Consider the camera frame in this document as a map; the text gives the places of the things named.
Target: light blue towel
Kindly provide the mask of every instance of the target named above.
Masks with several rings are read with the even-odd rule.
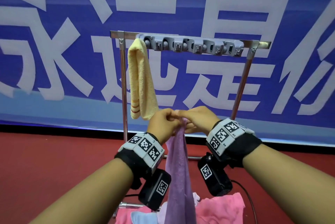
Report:
[[[130,218],[133,224],[158,224],[157,213],[132,212]]]

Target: towel rack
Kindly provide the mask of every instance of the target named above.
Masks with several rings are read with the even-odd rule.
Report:
[[[126,82],[126,39],[142,39],[147,49],[156,51],[171,50],[174,52],[192,52],[195,54],[208,53],[216,56],[229,55],[241,57],[243,49],[249,48],[247,60],[244,65],[242,78],[237,90],[235,102],[230,118],[235,120],[239,108],[245,83],[257,49],[269,49],[271,42],[259,40],[236,40],[221,38],[203,38],[193,36],[180,36],[174,34],[142,33],[128,31],[110,31],[111,38],[119,39],[121,57],[121,85],[122,85],[122,112],[123,112],[123,138],[128,141],[127,117],[127,82]],[[199,160],[200,157],[189,156],[190,160]]]

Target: hand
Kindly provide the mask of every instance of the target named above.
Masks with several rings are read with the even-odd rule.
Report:
[[[179,110],[176,112],[179,117],[186,118],[187,125],[185,133],[203,132],[206,135],[212,130],[215,123],[220,119],[207,107],[195,107],[190,110]]]
[[[147,132],[154,134],[162,145],[180,125],[181,122],[176,112],[171,108],[166,108],[155,112],[150,118]]]

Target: black device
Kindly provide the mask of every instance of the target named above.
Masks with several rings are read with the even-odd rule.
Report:
[[[224,167],[229,164],[229,157],[221,159],[222,161],[219,161],[211,153],[206,153],[198,162],[201,176],[214,197],[224,196],[232,190],[232,182],[224,171]]]
[[[138,200],[151,210],[158,210],[170,183],[171,175],[165,170],[157,168],[153,175],[147,178],[138,195]]]

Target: purple towel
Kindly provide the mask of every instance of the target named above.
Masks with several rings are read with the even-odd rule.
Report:
[[[165,170],[172,180],[164,224],[196,224],[184,132],[183,126],[166,142],[169,152]]]

